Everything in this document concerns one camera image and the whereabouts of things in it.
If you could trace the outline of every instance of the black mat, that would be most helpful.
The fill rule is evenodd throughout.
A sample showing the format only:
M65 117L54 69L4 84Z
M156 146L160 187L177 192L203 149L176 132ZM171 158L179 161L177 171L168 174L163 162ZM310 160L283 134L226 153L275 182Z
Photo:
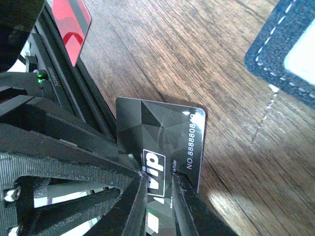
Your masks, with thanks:
M284 59L314 18L314 0L280 0L245 55L248 71L313 109L315 86L286 70Z

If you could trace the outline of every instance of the metal screw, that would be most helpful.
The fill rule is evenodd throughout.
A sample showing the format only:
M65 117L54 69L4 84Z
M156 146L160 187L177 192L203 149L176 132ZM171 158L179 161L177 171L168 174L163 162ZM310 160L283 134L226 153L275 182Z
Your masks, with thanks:
M19 199L21 195L21 190L22 190L21 186L16 186L15 188L7 190L7 192L5 193L4 200L10 203L15 202L16 200Z

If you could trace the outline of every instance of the vip logo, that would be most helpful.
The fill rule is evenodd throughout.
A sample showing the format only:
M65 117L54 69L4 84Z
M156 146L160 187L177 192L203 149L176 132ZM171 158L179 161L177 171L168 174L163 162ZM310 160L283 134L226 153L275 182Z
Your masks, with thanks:
M165 156L143 149L143 171L148 174L148 194L164 197Z

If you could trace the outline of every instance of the wooden table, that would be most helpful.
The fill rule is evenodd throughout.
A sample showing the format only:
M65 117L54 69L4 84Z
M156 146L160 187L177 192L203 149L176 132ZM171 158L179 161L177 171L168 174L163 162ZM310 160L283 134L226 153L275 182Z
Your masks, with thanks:
M315 235L315 111L244 55L276 0L85 0L81 59L118 96L207 112L200 194L239 235Z

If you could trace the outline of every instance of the dashed white stitching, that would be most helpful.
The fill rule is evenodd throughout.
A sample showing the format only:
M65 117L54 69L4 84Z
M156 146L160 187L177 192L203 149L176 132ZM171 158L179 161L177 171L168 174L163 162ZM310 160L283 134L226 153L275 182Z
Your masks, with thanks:
M275 29L276 29L276 26L272 29L272 31L270 32L270 35L274 33Z
M294 2L296 2L296 0L293 0L293 1L290 3L290 5L286 8L286 10L285 10L285 15L282 16L281 19L278 21L277 25L272 28L272 30L270 31L270 36L269 36L269 37L267 38L267 40L264 42L264 45L262 45L261 48L258 50L257 57L256 57L256 59L255 59L255 61L256 61L256 63L257 63L258 66L262 66L262 65L264 64L264 63L262 63L262 62L259 62L259 54L261 53L263 47L269 42L269 40L270 40L270 38L271 38L271 35L275 32L277 26L280 25L281 22L286 18L286 14L290 11L290 9L291 9L291 7L292 7L292 5L293 5ZM263 70L269 71L270 68L264 67ZM274 72L272 72L272 71L270 71L269 73L270 73L272 76L277 76L277 75L276 75ZM283 78L283 77L280 77L279 79L282 80L282 81L286 81L286 78ZM300 90L301 92L305 92L305 90L304 90L303 88L299 88L299 90ZM311 98L315 98L315 95L313 95L313 94L311 94L311 93L309 94L309 96L310 96Z
M278 21L278 25L281 24L281 22L285 19L286 16L282 16L282 18Z
M287 9L285 10L285 13L288 13L288 12L289 12L290 8L292 7L292 4L293 4L293 3L291 3L291 4L287 7Z

